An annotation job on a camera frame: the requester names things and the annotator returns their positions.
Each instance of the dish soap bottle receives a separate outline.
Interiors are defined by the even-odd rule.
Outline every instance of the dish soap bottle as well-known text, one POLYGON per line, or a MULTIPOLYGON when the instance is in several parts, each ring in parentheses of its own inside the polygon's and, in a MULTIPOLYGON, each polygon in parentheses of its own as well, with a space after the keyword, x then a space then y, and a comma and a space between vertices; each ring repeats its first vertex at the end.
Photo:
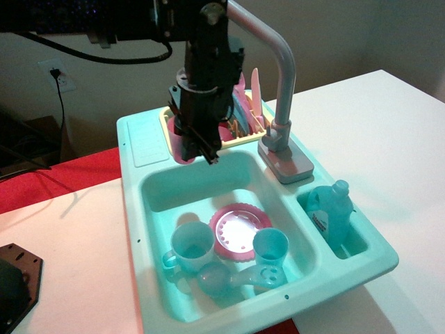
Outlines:
POLYGON ((348 194, 349 184, 338 180, 332 186, 316 187, 307 199, 305 211, 333 251, 349 232, 349 216, 354 208, 348 194))

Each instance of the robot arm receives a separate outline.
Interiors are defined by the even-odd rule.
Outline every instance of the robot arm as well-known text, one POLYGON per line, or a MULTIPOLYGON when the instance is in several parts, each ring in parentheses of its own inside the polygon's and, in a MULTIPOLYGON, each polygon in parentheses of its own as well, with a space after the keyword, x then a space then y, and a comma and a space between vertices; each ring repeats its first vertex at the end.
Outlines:
POLYGON ((218 124, 233 109, 233 86, 244 59, 227 27, 227 0, 0 2, 0 32, 86 33, 102 47, 118 40, 185 41, 184 67, 170 89, 170 107, 182 136, 182 159, 203 155, 209 164, 218 160, 218 124))

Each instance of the pink plate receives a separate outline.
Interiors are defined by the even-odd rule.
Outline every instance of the pink plate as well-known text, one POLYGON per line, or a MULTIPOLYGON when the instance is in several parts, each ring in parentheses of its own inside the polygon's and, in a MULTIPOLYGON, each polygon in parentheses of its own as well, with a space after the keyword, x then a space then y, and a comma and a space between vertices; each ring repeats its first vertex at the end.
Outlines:
POLYGON ((255 257, 253 237, 262 228, 271 228, 267 214, 245 203, 233 203, 219 209, 209 226, 215 232, 215 252, 235 261, 248 261, 255 257))

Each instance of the faucet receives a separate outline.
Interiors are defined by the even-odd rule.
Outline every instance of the faucet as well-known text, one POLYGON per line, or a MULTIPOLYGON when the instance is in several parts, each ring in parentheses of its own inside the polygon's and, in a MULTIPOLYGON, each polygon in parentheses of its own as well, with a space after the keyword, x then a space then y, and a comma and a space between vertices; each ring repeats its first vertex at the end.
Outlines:
POLYGON ((275 119, 258 143, 259 155, 283 184, 312 176, 313 163, 290 138, 289 116, 296 82, 296 67, 291 48, 279 33, 235 1, 230 0, 227 3, 227 16, 270 47, 278 65, 275 119))

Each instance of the toy sink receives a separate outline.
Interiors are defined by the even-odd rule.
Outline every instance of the toy sink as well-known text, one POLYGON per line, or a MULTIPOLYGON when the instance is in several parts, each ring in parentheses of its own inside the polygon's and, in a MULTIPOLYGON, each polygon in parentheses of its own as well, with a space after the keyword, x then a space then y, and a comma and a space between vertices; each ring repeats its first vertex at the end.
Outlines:
MULTIPOLYGON (((263 105, 265 115, 272 111, 263 105)), ((129 237, 141 318, 146 333, 251 333, 391 271, 398 256, 355 207, 350 233, 333 252, 304 211, 309 192, 334 180, 299 140, 315 165, 313 176, 280 184, 257 153, 257 137, 219 152, 218 164, 198 157, 179 165, 163 133, 165 110, 118 120, 118 140, 129 237), (191 274, 163 269, 178 225, 208 223, 225 205, 242 202, 267 213, 289 238, 284 261, 287 283, 271 290, 233 289, 212 299, 191 274)), ((223 260, 232 271, 254 264, 223 260)))

